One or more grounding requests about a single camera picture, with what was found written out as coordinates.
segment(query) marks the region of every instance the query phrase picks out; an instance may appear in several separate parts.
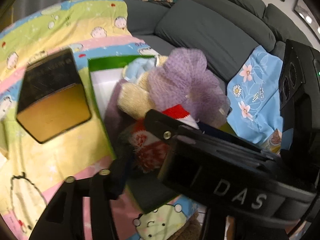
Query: white daisy print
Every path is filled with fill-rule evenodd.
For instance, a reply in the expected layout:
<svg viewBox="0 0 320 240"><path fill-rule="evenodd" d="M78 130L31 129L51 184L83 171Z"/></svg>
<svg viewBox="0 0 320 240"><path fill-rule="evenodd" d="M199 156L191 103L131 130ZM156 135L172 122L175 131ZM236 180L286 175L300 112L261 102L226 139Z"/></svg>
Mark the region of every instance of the white daisy print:
<svg viewBox="0 0 320 240"><path fill-rule="evenodd" d="M236 98L240 97L241 91L242 91L242 88L240 87L239 84L235 85L235 86L232 88L232 93L233 93L233 95L234 95Z"/></svg>
<svg viewBox="0 0 320 240"><path fill-rule="evenodd" d="M260 92L259 92L261 98L264 98L264 91L263 91L263 88L260 88Z"/></svg>
<svg viewBox="0 0 320 240"><path fill-rule="evenodd" d="M255 101L258 100L258 98L259 98L259 94L258 94L258 93L255 93L255 94L253 95L252 102L254 103Z"/></svg>

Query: brown fuzzy toy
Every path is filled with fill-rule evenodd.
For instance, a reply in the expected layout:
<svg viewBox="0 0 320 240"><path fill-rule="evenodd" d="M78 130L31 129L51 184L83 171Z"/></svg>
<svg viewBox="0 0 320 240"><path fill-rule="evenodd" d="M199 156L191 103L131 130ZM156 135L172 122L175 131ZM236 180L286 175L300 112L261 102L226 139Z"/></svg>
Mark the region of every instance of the brown fuzzy toy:
<svg viewBox="0 0 320 240"><path fill-rule="evenodd" d="M175 232L168 240L198 240L201 232L201 225L198 221L198 212L195 212L185 225Z"/></svg>

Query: purple mesh fabric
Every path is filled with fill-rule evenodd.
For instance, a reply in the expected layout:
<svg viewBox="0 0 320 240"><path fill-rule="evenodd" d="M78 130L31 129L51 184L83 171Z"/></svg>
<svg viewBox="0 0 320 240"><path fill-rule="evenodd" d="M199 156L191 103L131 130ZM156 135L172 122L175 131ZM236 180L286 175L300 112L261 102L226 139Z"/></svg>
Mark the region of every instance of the purple mesh fabric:
<svg viewBox="0 0 320 240"><path fill-rule="evenodd" d="M226 122L230 101L207 68L199 49L174 49L163 67L148 75L150 98L158 111L181 104L195 120L219 127Z"/></svg>

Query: purple cloth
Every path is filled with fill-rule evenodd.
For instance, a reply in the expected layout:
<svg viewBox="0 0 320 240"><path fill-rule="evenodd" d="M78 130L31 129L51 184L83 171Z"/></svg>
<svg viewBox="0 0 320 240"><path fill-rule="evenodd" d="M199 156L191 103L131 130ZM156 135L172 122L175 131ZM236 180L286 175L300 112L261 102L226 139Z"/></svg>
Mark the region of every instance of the purple cloth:
<svg viewBox="0 0 320 240"><path fill-rule="evenodd" d="M162 112L181 104L195 120L210 125L225 123L227 116L220 109L227 114L230 101L219 80L206 68L207 59L201 50L174 49L164 66L148 75L150 98L156 109Z"/></svg>
<svg viewBox="0 0 320 240"><path fill-rule="evenodd" d="M121 86L126 82L125 79L121 79L115 85L104 117L104 125L113 148L116 145L118 135L125 128L135 123L135 120L125 112L122 112L117 105Z"/></svg>

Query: green box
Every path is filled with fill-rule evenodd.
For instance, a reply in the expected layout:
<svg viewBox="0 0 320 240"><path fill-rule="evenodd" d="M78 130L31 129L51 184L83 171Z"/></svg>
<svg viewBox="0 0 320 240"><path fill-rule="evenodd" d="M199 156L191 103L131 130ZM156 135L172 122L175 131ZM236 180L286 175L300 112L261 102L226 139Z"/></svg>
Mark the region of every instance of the green box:
<svg viewBox="0 0 320 240"><path fill-rule="evenodd" d="M110 82L110 89L112 84L121 78L122 69L136 58L151 58L150 55L129 55L129 56L112 56L88 59L88 68L90 72L90 82L92 87L92 98L96 107L96 112L100 117L101 123L104 127L104 122L101 118L101 105L99 106L98 90L94 91L95 82L101 82L105 78ZM116 151L113 153L113 157L116 158ZM172 199L178 196L178 194L163 185L158 179L158 171L143 174L142 176L131 176L127 181L129 191L135 200L136 204L143 213L149 213L156 208L168 203Z"/></svg>

